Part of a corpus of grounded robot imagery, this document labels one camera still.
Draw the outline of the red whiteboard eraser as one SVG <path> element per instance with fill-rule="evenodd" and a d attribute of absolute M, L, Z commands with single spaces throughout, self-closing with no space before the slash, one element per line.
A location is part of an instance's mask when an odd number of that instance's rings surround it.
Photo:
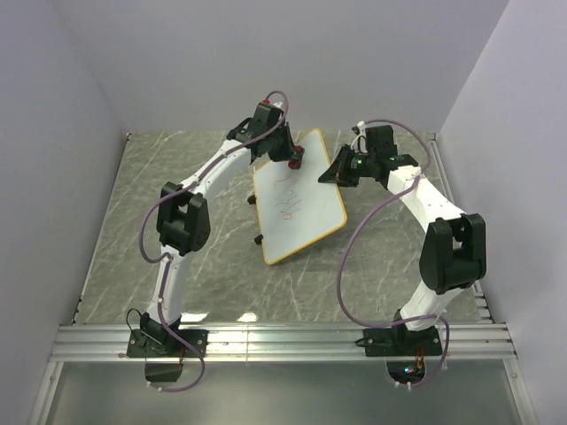
<path fill-rule="evenodd" d="M 291 170 L 299 170 L 302 166 L 302 159 L 304 153 L 305 153 L 305 149 L 300 145 L 296 145 L 294 147 L 294 153 L 291 155 L 291 158 L 287 162 L 287 166 Z"/>

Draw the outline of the yellow framed whiteboard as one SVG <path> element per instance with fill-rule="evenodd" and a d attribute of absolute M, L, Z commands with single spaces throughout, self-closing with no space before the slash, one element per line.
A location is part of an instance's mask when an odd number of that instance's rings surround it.
<path fill-rule="evenodd" d="M 263 259 L 273 266 L 332 235 L 347 223 L 336 184 L 319 183 L 331 165 L 322 131 L 314 128 L 299 140 L 301 167 L 268 161 L 253 173 Z"/>

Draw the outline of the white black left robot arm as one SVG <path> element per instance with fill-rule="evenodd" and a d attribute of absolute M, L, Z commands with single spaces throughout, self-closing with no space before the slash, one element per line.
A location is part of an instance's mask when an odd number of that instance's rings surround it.
<path fill-rule="evenodd" d="M 218 151 L 196 173 L 180 183 L 166 183 L 159 201 L 144 216 L 146 224 L 152 213 L 157 214 L 160 255 L 153 259 L 145 250 L 145 227 L 139 231 L 138 247 L 145 261 L 159 264 L 159 274 L 134 339 L 149 345 L 159 356 L 168 356 L 188 344 L 178 330 L 183 309 L 179 290 L 194 253 L 210 236 L 209 203 L 263 155 L 274 162 L 302 160 L 303 150 L 293 143 L 286 120 L 289 102 L 271 102 L 274 94 L 269 93 L 257 104 L 253 116 L 227 133 Z"/>

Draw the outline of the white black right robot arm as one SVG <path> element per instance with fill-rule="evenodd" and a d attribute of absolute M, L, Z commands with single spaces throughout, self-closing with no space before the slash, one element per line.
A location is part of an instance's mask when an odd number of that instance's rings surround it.
<path fill-rule="evenodd" d="M 357 345 L 368 356 L 440 355 L 446 337 L 436 324 L 451 301 L 486 273 L 485 220 L 467 214 L 427 179 L 427 165 L 401 154 L 394 141 L 394 120 L 360 121 L 355 138 L 341 147 L 320 183 L 342 188 L 362 178 L 380 183 L 400 200 L 424 231 L 419 259 L 420 282 L 389 325 L 364 324 Z"/>

